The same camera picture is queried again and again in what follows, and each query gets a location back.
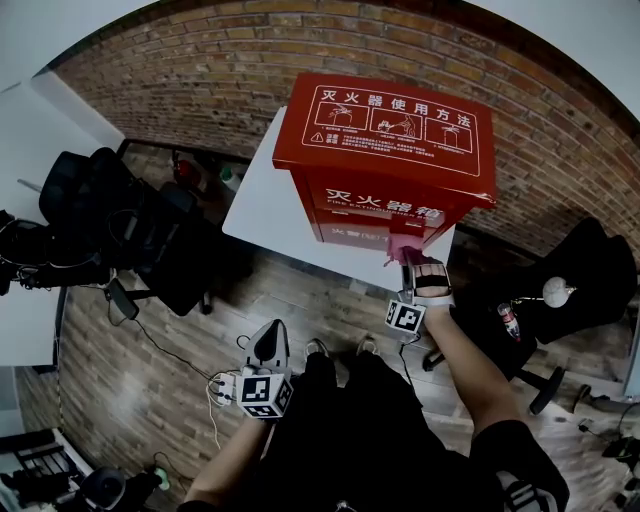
black sleeve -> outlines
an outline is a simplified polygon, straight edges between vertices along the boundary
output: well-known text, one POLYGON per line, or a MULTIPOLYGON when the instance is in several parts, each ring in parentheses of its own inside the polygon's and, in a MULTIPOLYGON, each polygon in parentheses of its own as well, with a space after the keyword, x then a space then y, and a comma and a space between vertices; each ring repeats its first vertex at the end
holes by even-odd
POLYGON ((480 432, 471 444, 470 459, 496 476, 508 473, 519 481, 505 484, 505 478, 500 478, 504 490, 508 485, 514 485, 509 487, 513 491, 518 485, 530 484, 534 489, 551 494, 559 511, 566 509, 569 501, 567 483, 540 448, 529 427, 521 421, 501 421, 480 432))
POLYGON ((176 512, 216 512, 217 510, 219 509, 205 501, 187 501, 180 505, 176 512))

wooden floor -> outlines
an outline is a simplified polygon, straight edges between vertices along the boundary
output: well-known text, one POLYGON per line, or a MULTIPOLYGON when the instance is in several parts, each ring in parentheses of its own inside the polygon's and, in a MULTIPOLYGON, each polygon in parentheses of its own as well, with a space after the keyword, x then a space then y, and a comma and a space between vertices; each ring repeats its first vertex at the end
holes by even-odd
MULTIPOLYGON (((166 162, 166 155, 149 155, 149 159, 140 157, 139 163, 154 159, 166 162)), ((144 165, 138 171, 144 174, 144 165)), ((518 257, 494 247, 478 250, 477 241, 457 235, 450 260, 452 277, 454 282, 469 279, 474 271, 506 264, 510 259, 518 257), (498 252, 502 259, 496 257, 498 252)), ((385 361, 402 372, 398 356, 402 338, 384 325, 389 294, 361 285, 260 251, 253 274, 228 300, 216 300, 211 315, 192 311, 180 318, 156 299, 148 299, 141 303, 138 318, 159 345, 209 374, 237 368, 243 352, 236 338, 253 334, 273 318, 282 319, 287 326, 290 365, 296 372, 303 370, 303 350, 309 339, 318 337, 330 350, 341 351, 355 347, 365 336, 375 339, 385 361)), ((120 319, 117 311, 111 314, 114 321, 120 319)), ((629 341, 624 325, 607 326, 545 347, 534 356, 531 367, 548 375, 559 363, 576 374, 620 379, 629 341)), ((422 371, 426 343, 428 337, 404 352, 425 417, 449 448, 467 453, 471 421, 446 364, 431 373, 422 371)), ((345 380, 344 369, 339 368, 339 377, 345 380)), ((192 478, 216 453, 205 380, 158 351, 137 324, 127 321, 112 326, 99 290, 74 288, 69 294, 60 347, 61 409, 56 378, 55 374, 38 376, 30 368, 18 370, 25 426, 27 430, 62 426, 95 466, 120 467, 135 474, 153 462, 155 452, 162 451, 180 473, 192 478)), ((518 382, 514 382, 514 388, 525 411, 534 396, 533 389, 518 382)), ((578 431, 580 418, 567 412, 577 388, 576 382, 565 379, 558 403, 527 421, 569 483, 570 510, 595 511, 620 488, 626 471, 623 465, 600 456, 605 446, 602 440, 578 431)), ((241 413, 230 406, 214 408, 213 416, 224 444, 241 420, 241 413)), ((179 482, 166 460, 162 456, 158 460, 169 471, 172 489, 158 492, 149 503, 156 509, 174 510, 183 496, 180 484, 188 486, 189 482, 179 482)))

white marker cube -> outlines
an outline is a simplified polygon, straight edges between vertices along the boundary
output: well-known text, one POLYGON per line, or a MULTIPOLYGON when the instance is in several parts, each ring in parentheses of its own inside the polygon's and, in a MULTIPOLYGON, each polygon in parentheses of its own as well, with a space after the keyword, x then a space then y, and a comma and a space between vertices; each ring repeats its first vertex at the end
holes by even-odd
POLYGON ((420 328, 425 311, 424 306, 390 300, 385 323, 393 329, 415 334, 420 328))
POLYGON ((236 377, 238 405, 248 416, 281 418, 293 395, 293 387, 281 374, 236 377))

white ball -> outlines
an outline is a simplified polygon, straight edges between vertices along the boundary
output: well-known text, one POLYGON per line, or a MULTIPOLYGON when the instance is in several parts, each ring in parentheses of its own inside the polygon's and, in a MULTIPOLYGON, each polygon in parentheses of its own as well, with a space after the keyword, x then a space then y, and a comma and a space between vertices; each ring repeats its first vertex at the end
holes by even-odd
POLYGON ((569 288, 562 277, 552 277, 542 288, 542 298, 547 306, 560 308, 569 300, 569 288))

forearm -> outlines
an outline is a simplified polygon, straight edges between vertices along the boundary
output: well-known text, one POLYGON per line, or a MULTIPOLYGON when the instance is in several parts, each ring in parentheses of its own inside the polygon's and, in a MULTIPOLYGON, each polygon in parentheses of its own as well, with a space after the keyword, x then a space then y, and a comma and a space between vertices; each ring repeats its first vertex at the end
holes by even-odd
POLYGON ((247 470, 258 462, 270 431, 268 423, 245 418, 220 453, 198 474, 185 501, 202 500, 216 506, 224 504, 247 470))
POLYGON ((448 307, 431 307, 425 324, 444 355, 460 399, 469 410, 476 434, 505 419, 520 419, 509 382, 458 327, 448 307))

